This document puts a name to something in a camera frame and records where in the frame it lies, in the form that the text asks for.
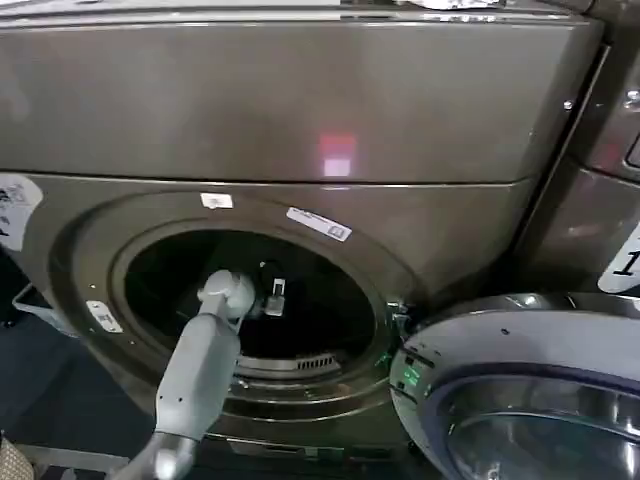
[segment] dark floor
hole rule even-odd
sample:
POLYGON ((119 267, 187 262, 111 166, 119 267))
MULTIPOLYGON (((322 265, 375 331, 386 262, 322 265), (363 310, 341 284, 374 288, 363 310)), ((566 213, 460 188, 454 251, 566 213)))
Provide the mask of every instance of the dark floor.
MULTIPOLYGON (((0 330, 0 385, 0 429, 14 443, 133 457, 153 429, 152 418, 78 340, 36 317, 26 315, 0 330)), ((396 463, 337 465, 210 450, 202 462, 206 466, 196 468, 188 480, 414 478, 406 465, 396 463)))

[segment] number sticker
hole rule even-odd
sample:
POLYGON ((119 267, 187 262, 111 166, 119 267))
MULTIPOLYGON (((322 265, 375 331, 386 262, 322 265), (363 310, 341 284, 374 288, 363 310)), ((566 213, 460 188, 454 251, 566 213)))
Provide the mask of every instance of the number sticker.
POLYGON ((31 214, 42 201, 42 191, 24 175, 0 174, 0 245, 22 250, 31 214))
POLYGON ((598 280, 598 288, 620 293, 640 285, 640 222, 598 280))

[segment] washing machine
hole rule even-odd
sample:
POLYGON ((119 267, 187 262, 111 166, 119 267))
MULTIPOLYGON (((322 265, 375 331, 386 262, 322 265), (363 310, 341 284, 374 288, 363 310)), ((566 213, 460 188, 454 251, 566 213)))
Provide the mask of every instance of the washing machine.
POLYGON ((601 73, 518 241, 520 286, 640 294, 640 5, 620 8, 595 9, 601 73))

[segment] vent grille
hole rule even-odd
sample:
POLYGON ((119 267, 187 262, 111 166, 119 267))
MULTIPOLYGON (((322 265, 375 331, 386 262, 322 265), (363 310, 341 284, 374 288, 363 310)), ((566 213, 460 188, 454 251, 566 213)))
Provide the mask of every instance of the vent grille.
POLYGON ((312 360, 302 360, 298 362, 298 370, 309 370, 311 368, 321 368, 335 363, 333 355, 327 355, 324 357, 316 357, 312 360))

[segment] top panel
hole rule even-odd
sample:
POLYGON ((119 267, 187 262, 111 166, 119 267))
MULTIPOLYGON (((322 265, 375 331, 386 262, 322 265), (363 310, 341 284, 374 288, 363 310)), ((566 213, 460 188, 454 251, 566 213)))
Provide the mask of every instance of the top panel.
POLYGON ((543 166, 600 36, 531 3, 464 14, 75 3, 84 10, 0 13, 1 169, 512 182, 543 166))

